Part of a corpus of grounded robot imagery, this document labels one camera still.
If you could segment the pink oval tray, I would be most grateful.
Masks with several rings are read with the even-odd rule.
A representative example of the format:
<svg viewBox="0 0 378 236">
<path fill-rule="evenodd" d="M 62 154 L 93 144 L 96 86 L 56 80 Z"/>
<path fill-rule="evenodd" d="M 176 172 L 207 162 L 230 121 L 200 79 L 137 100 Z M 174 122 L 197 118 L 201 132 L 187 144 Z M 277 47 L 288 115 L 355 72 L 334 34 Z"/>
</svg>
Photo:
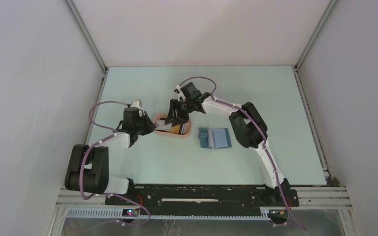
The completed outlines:
<svg viewBox="0 0 378 236">
<path fill-rule="evenodd" d="M 173 138 L 186 138 L 189 136 L 191 132 L 191 121 L 189 120 L 187 123 L 172 125 L 165 124 L 165 120 L 167 118 L 166 113 L 161 113 L 155 115 L 153 122 L 157 125 L 155 129 L 155 133 L 163 136 L 169 136 Z"/>
</svg>

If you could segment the blue leather card holder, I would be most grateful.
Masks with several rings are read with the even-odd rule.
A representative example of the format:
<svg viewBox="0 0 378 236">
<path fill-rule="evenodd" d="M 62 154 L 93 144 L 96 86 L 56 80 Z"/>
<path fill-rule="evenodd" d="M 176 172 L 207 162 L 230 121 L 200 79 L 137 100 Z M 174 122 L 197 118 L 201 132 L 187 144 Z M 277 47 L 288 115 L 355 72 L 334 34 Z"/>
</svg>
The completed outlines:
<svg viewBox="0 0 378 236">
<path fill-rule="evenodd" d="M 223 149 L 231 148 L 232 143 L 228 128 L 202 128 L 198 129 L 198 139 L 201 148 Z"/>
</svg>

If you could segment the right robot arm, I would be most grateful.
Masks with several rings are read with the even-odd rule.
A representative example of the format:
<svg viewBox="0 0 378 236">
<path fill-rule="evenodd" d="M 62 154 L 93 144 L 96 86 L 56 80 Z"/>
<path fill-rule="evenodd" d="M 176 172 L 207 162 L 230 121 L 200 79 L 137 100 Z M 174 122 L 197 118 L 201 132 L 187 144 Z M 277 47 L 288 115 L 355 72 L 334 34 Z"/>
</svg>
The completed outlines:
<svg viewBox="0 0 378 236">
<path fill-rule="evenodd" d="M 192 112 L 228 118 L 238 143 L 245 148 L 252 148 L 262 163 L 262 176 L 268 190 L 267 201 L 278 206 L 286 200 L 290 184 L 272 156 L 268 145 L 267 125 L 254 104 L 229 103 L 218 99 L 212 93 L 201 93 L 192 82 L 180 84 L 174 91 L 178 97 L 170 100 L 165 124 L 185 124 Z"/>
</svg>

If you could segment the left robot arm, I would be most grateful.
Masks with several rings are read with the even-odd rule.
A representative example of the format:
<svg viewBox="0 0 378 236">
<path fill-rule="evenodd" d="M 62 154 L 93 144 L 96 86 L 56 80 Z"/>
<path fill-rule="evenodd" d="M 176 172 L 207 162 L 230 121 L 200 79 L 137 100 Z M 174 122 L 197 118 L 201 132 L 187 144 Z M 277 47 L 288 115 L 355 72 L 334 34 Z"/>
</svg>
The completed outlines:
<svg viewBox="0 0 378 236">
<path fill-rule="evenodd" d="M 117 194 L 117 199 L 124 205 L 132 204 L 136 192 L 130 188 L 131 179 L 110 176 L 109 158 L 133 146 L 140 136 L 152 133 L 155 127 L 140 106 L 125 108 L 120 127 L 112 135 L 93 145 L 77 144 L 73 147 L 65 188 L 82 193 Z"/>
</svg>

